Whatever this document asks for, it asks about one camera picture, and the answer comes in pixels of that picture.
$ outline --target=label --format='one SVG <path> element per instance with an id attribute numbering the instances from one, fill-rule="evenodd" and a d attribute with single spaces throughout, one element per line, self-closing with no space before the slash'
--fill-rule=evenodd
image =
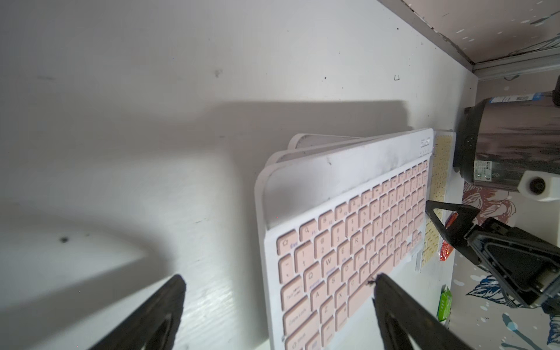
<path id="1" fill-rule="evenodd" d="M 542 92 L 536 92 L 534 94 L 528 95 L 510 95 L 510 96 L 501 96 L 501 97 L 494 97 L 490 100 L 490 103 L 500 103 L 500 102 L 520 102 L 520 101 L 539 101 L 543 98 Z"/>
<path id="2" fill-rule="evenodd" d="M 484 160 L 474 161 L 474 181 L 492 181 L 492 162 Z"/>

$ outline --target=pink keyboard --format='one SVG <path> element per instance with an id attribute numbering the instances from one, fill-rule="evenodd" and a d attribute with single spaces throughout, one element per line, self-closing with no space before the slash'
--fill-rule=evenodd
<path id="1" fill-rule="evenodd" d="M 286 350 L 326 347 L 371 296 L 366 282 L 422 240 L 427 168 L 423 161 L 278 238 Z"/>

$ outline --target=keyboard frame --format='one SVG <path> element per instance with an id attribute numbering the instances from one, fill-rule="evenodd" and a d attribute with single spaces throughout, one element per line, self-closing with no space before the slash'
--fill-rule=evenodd
<path id="1" fill-rule="evenodd" d="M 285 349 L 287 338 L 283 334 L 284 311 L 280 299 L 283 286 L 278 271 L 282 256 L 277 253 L 277 239 L 291 230 L 299 231 L 304 222 L 313 218 L 318 220 L 321 214 L 398 175 L 405 167 L 422 161 L 428 161 L 429 166 L 434 135 L 433 129 L 427 128 L 375 137 L 370 141 L 271 164 L 259 174 L 255 184 L 255 204 L 271 349 Z M 351 179 L 342 185 L 341 182 L 348 178 Z M 424 221 L 419 231 L 425 232 L 425 225 Z M 414 247 L 411 255 L 422 246 L 423 241 Z M 348 329 L 345 327 L 337 334 L 344 334 Z"/>

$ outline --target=white keyboard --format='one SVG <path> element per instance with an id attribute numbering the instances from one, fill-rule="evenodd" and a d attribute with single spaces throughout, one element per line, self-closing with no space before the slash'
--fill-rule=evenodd
<path id="1" fill-rule="evenodd" d="M 311 156 L 302 148 L 259 174 L 272 349 L 325 348 L 370 299 L 367 281 L 422 247 L 433 130 L 363 141 Z"/>

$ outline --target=green package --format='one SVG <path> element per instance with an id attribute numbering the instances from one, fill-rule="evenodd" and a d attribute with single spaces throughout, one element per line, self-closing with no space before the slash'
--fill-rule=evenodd
<path id="1" fill-rule="evenodd" d="M 445 290 L 441 292 L 440 296 L 440 307 L 437 310 L 438 321 L 445 321 L 449 317 L 451 313 L 451 299 L 451 291 L 446 287 Z"/>

